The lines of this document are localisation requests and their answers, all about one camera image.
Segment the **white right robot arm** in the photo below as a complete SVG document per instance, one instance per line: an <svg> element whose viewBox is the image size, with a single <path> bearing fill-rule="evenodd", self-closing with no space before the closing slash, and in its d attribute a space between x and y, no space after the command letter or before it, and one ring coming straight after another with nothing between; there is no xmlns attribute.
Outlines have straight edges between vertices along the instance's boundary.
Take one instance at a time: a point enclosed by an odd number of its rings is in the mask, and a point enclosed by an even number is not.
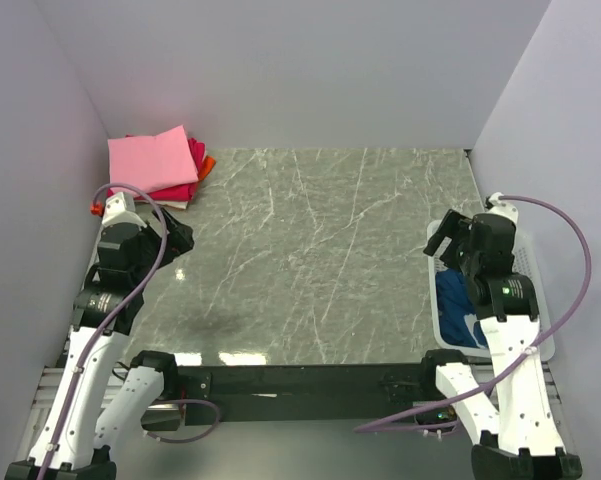
<svg viewBox="0 0 601 480"><path fill-rule="evenodd" d="M500 193L471 218L449 211L430 237L432 256L464 277L489 349L497 394L493 404L458 351L429 353L419 387L432 399L453 399L473 443L477 479L578 479L580 458L567 451L549 405L537 339L541 321L532 280L514 271L518 212Z"/></svg>

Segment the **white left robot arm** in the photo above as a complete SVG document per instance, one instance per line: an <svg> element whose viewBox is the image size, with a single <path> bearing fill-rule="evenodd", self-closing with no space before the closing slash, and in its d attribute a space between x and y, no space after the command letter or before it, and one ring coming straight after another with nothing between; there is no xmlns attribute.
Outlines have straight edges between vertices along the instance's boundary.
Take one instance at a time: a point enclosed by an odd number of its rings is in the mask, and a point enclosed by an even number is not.
<svg viewBox="0 0 601 480"><path fill-rule="evenodd" d="M142 351L111 402L103 402L146 284L157 269L193 248L191 228L157 207L153 215L163 229L157 233L124 191L94 202L91 211L102 219L101 236L74 301L62 377L38 439L25 459L8 466L8 479L113 479L113 450L123 436L140 425L154 402L183 392L174 355Z"/></svg>

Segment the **blue Mickey t-shirt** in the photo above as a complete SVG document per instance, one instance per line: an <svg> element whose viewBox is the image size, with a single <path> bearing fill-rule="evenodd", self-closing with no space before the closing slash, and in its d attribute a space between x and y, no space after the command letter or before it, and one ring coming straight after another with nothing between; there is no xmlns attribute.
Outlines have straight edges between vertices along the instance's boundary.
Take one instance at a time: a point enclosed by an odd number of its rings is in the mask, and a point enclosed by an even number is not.
<svg viewBox="0 0 601 480"><path fill-rule="evenodd" d="M438 271L435 288L442 339L454 346L487 348L462 274L451 269Z"/></svg>

